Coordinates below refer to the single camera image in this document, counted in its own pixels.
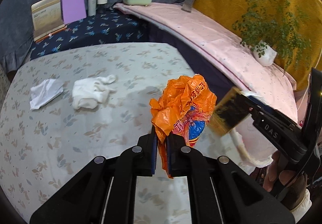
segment white tissue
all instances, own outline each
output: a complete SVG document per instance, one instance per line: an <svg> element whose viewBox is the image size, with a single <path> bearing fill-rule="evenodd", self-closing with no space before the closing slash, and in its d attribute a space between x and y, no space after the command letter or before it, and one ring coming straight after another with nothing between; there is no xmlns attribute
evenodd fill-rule
<svg viewBox="0 0 322 224"><path fill-rule="evenodd" d="M75 110L80 107L94 109L98 103L106 102L109 93L115 91L107 84L114 82L115 79L115 75L109 75L75 81L72 91L73 108Z"/></svg>
<svg viewBox="0 0 322 224"><path fill-rule="evenodd" d="M63 92L63 82L56 79L46 79L41 84L31 87L30 110L38 110Z"/></svg>

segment bed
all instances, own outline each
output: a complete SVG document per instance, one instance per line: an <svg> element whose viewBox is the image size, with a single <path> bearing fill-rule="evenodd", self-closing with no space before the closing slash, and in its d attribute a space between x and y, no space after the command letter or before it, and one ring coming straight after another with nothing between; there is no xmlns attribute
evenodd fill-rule
<svg viewBox="0 0 322 224"><path fill-rule="evenodd" d="M75 80L115 74L116 92L94 110L74 110ZM166 43L116 43L77 48L39 57L17 72L0 114L0 185L27 221L95 156L112 158L151 131L149 101L169 79L194 72ZM64 82L64 92L39 110L30 110L30 87L47 78ZM204 155L229 156L246 172L229 135L204 130L195 145ZM158 158L152 178L138 178L135 223L191 223L186 178L169 179Z"/></svg>

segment pink blanket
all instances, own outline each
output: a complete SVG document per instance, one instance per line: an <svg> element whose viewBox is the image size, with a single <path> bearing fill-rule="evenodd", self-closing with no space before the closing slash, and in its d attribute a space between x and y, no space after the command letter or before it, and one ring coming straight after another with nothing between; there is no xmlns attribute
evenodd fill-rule
<svg viewBox="0 0 322 224"><path fill-rule="evenodd" d="M197 10L180 5L152 3L144 6L115 5L119 10L145 19L182 40L224 73L238 88L257 92L275 109L297 122L293 90L296 82L276 65L263 67L240 38Z"/></svg>

